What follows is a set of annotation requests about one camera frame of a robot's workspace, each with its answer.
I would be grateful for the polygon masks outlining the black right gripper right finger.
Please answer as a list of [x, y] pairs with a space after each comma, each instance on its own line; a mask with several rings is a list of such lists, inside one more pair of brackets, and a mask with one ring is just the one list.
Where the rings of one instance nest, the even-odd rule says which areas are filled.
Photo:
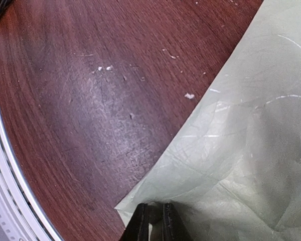
[[163, 205], [162, 240], [191, 240], [191, 236], [172, 203]]

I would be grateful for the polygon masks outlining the wrapping paper sheet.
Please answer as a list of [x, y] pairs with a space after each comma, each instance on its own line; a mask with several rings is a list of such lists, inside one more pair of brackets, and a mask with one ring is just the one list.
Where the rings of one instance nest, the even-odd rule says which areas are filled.
[[301, 240], [301, 1], [264, 1], [151, 170], [116, 206], [172, 202], [193, 240]]

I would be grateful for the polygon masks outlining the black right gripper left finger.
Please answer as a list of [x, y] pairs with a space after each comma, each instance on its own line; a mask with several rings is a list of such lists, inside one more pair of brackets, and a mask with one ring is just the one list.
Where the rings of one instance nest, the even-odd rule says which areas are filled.
[[148, 241], [148, 225], [148, 204], [140, 203], [136, 207], [125, 231], [123, 232], [121, 241]]

